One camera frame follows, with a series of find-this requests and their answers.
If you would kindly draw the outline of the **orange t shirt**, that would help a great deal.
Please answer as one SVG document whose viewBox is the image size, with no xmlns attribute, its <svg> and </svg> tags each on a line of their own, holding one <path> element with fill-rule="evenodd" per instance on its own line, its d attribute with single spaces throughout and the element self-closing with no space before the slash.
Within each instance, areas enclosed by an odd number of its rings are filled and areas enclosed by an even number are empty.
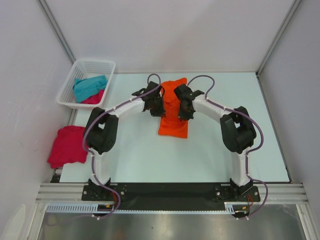
<svg viewBox="0 0 320 240">
<path fill-rule="evenodd" d="M 188 122 L 178 117 L 180 101 L 174 93 L 175 88 L 187 84 L 187 78 L 165 81 L 161 84 L 164 89 L 164 110 L 165 116 L 161 118 L 158 135 L 169 136 L 181 139 L 188 138 Z"/>
</svg>

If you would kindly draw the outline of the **white plastic mesh basket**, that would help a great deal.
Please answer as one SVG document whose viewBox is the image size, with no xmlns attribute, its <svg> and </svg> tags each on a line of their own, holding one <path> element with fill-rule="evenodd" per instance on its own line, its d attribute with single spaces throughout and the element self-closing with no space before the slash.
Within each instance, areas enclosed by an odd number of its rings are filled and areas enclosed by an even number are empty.
<svg viewBox="0 0 320 240">
<path fill-rule="evenodd" d="M 72 109 L 101 107 L 115 68 L 116 63 L 112 60 L 76 60 L 57 95 L 56 102 Z"/>
</svg>

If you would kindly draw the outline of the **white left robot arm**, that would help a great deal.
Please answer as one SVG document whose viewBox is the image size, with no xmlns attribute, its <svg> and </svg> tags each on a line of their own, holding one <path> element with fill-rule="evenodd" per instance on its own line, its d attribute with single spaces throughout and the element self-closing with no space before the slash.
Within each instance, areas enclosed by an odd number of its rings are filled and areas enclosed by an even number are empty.
<svg viewBox="0 0 320 240">
<path fill-rule="evenodd" d="M 104 157 L 116 143 L 120 119 L 145 111 L 153 117 L 163 117 L 164 95 L 161 83 L 149 81 L 146 88 L 134 92 L 125 102 L 110 109 L 96 107 L 91 111 L 82 140 L 82 147 L 91 158 L 91 176 L 83 188 L 83 201 L 121 201 L 122 193 L 111 186 Z"/>
</svg>

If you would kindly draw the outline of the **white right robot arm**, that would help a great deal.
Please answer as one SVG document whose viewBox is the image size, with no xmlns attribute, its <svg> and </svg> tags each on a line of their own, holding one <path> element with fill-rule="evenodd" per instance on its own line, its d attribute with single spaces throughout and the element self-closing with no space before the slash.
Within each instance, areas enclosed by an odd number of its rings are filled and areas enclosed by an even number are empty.
<svg viewBox="0 0 320 240">
<path fill-rule="evenodd" d="M 247 153 L 257 137 L 252 120 L 245 107 L 229 109 L 207 98 L 200 90 L 192 91 L 185 84 L 174 89 L 180 101 L 178 117 L 183 121 L 194 118 L 194 113 L 202 113 L 220 124 L 222 141 L 231 152 L 232 174 L 230 178 L 230 194 L 242 201 L 253 187 L 253 180 L 248 176 L 249 164 Z"/>
</svg>

